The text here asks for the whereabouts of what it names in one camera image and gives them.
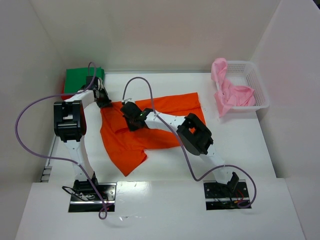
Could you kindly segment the orange t shirt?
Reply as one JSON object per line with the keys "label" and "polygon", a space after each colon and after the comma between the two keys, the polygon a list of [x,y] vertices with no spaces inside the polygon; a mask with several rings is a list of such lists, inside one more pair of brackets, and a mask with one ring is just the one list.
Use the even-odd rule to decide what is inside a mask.
{"label": "orange t shirt", "polygon": [[[154,98],[155,109],[174,116],[193,113],[204,123],[205,117],[196,92]],[[147,159],[145,150],[177,147],[178,140],[171,132],[157,129],[130,131],[121,112],[122,103],[113,102],[111,107],[100,110],[101,138],[113,164],[126,177]]]}

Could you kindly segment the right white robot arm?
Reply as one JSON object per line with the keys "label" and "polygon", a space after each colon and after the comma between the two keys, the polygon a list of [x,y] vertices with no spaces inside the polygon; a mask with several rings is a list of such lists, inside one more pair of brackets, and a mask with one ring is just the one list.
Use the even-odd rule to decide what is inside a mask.
{"label": "right white robot arm", "polygon": [[141,110],[131,101],[123,101],[120,111],[130,131],[145,128],[173,133],[179,144],[184,147],[184,154],[198,156],[203,161],[218,167],[213,171],[215,181],[225,192],[230,194],[235,192],[239,177],[225,165],[225,161],[215,149],[211,131],[196,114],[176,116],[155,112],[152,108]]}

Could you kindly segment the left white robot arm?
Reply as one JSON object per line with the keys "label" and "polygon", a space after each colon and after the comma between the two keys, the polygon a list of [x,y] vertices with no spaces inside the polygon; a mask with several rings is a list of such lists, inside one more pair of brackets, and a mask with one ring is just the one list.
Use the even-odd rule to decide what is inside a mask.
{"label": "left white robot arm", "polygon": [[54,133],[65,144],[71,160],[75,161],[73,190],[78,195],[94,195],[96,191],[92,185],[96,188],[99,186],[84,141],[87,132],[84,109],[92,103],[96,103],[100,109],[112,106],[101,78],[88,76],[86,84],[77,94],[65,101],[56,101],[53,105]]}

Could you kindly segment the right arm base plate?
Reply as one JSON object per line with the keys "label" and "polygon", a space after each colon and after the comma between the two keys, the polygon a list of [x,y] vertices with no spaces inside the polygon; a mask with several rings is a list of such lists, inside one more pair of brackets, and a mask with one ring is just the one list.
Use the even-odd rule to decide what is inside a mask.
{"label": "right arm base plate", "polygon": [[203,188],[207,211],[240,209],[251,202],[245,180],[238,182],[233,193],[216,181],[205,181]]}

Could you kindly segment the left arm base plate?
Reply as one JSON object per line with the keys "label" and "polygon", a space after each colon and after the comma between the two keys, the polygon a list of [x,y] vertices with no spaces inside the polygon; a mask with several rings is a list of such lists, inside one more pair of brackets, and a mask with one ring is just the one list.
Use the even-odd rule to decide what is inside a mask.
{"label": "left arm base plate", "polygon": [[[102,201],[88,182],[83,186],[75,182],[73,187],[62,186],[61,188],[70,195],[69,213],[99,212],[103,207]],[[100,183],[96,188],[107,205],[107,211],[114,212],[117,184]]]}

